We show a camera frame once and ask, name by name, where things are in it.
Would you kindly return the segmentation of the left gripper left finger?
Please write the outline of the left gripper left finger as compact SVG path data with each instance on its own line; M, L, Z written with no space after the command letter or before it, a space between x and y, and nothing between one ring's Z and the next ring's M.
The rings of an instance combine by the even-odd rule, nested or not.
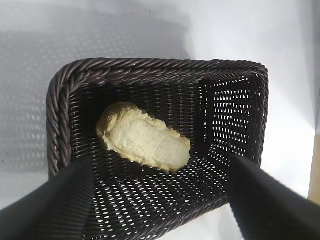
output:
M2 240L80 240L94 195L93 163L83 157L0 211Z

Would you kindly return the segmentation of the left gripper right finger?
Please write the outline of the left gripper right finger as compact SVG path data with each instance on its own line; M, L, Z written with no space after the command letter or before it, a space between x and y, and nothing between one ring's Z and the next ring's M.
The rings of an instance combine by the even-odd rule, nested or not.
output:
M320 207L296 194L256 164L233 155L226 193L246 240L318 240Z

